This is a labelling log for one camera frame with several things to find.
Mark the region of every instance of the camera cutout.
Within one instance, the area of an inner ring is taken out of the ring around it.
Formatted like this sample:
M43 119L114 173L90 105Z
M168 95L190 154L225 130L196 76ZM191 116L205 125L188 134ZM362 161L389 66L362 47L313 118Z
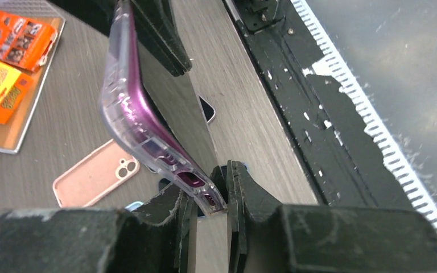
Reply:
M138 162L136 159L120 159L119 160L119 166L115 171L116 178L119 180L127 178L131 173L133 173L138 166Z

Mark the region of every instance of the tabletop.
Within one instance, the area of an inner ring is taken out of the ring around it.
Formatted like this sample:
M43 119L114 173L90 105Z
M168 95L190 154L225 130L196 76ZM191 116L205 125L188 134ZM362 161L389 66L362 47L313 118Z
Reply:
M178 140L205 172L229 159L240 160L280 201L315 204L222 1L175 0L173 4L193 64L190 73L177 81L189 86L180 88L183 92L171 92L173 86L152 78L158 67L144 68L148 71L144 78ZM57 207L52 182L110 139L97 107L107 38L60 13L67 24L21 151L18 155L0 154L0 210ZM208 126L197 94L217 111ZM96 206L123 207L146 201L158 192L159 179L142 167ZM226 272L226 248L225 217L199 220L197 272Z

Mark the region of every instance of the wooden tray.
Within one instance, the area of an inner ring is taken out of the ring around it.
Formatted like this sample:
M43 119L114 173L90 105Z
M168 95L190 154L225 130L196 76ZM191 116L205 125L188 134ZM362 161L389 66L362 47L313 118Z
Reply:
M48 55L48 63L41 67L36 73L28 73L35 80L34 86L28 91L9 121L5 125L0 125L0 152L6 154L17 154L19 152L27 128L31 122L34 109L38 103L44 80L52 63L65 23L65 20L59 17L34 17L33 19L51 24L57 29L58 37Z

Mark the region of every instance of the black metal strip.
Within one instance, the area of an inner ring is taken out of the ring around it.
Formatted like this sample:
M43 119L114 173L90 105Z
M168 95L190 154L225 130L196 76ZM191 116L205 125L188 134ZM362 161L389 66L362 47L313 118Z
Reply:
M317 197L329 205L412 210L340 84L304 75L324 55L292 3L278 3L281 20L259 31L238 20L236 29Z

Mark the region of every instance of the purple phone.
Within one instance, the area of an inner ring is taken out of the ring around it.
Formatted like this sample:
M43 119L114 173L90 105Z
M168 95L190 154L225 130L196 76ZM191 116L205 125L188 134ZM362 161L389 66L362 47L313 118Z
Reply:
M109 36L100 113L114 140L179 186L206 215L226 212L219 190L154 114L141 81L133 11L117 1Z

